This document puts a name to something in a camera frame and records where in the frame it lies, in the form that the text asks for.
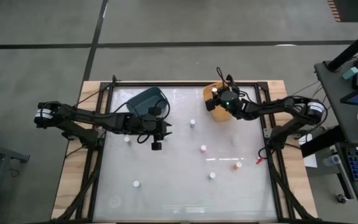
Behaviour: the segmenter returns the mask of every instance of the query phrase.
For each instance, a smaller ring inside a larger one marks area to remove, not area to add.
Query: concrete floor
[[[0,0],[0,44],[92,42],[102,0]],[[110,0],[100,43],[354,40],[358,23],[337,23],[325,0]],[[90,80],[284,80],[294,93],[315,82],[313,64],[345,45],[98,49]],[[89,49],[0,50],[0,145],[31,154],[0,196],[0,223],[50,217],[67,146],[57,129],[35,128],[37,103],[78,99]],[[302,92],[310,96],[314,89]],[[324,93],[318,94],[320,100]],[[333,114],[326,126],[335,125]],[[336,176],[310,177],[318,215],[358,223],[357,201],[336,203]]]

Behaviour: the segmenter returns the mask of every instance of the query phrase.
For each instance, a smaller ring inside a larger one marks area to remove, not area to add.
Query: black line on floor
[[[82,81],[88,81],[91,76],[94,55],[96,54],[96,49],[98,48],[99,37],[100,37],[100,33],[102,30],[102,25],[103,25],[103,21],[104,21],[104,13],[106,12],[108,2],[109,2],[109,0],[103,0],[102,6],[100,8],[98,23],[96,24],[96,28],[94,30],[92,46],[91,46],[91,50],[89,50],[89,55],[88,55],[88,59],[86,61],[86,66],[85,66],[85,71],[84,71],[84,76],[82,78]]]
[[[169,47],[249,47],[277,45],[350,45],[354,40],[301,40],[301,41],[231,41],[231,42],[140,42],[140,43],[109,43],[98,44],[101,49],[120,48],[169,48]]]
[[[85,49],[92,44],[0,44],[0,49]]]

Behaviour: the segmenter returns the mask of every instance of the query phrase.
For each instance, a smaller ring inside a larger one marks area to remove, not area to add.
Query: dark green container
[[[128,103],[134,106],[139,115],[143,115],[147,114],[149,112],[149,108],[154,107],[155,104],[162,99],[165,99],[165,97],[162,95],[160,88],[153,86],[129,99]],[[167,107],[167,102],[161,101],[158,103],[157,107],[163,110]],[[135,110],[130,105],[127,105],[127,108],[129,112],[135,113]]]

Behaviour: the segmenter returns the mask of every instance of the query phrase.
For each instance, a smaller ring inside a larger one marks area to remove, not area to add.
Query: metal pole
[[[328,64],[328,70],[335,72],[341,65],[358,53],[358,39]]]

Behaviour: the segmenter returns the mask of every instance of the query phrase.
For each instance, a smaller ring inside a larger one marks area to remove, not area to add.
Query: red object
[[[264,158],[259,158],[258,161],[256,161],[256,164],[260,164]]]

